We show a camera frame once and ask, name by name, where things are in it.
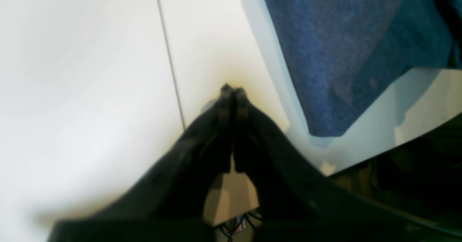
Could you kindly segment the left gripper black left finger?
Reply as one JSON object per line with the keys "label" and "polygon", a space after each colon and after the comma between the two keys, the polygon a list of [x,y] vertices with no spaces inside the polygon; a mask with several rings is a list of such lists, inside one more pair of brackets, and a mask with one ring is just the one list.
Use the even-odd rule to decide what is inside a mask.
{"label": "left gripper black left finger", "polygon": [[233,88],[197,117],[121,198],[79,220],[57,222],[50,242],[213,242],[203,220],[209,188],[231,169]]}

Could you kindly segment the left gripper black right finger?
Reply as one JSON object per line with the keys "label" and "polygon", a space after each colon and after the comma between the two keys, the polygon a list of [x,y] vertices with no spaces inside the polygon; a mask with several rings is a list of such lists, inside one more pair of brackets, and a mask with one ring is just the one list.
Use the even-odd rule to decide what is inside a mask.
{"label": "left gripper black right finger", "polygon": [[253,182],[263,219],[256,242],[460,242],[461,232],[380,206],[325,177],[279,127],[233,94],[233,157]]}

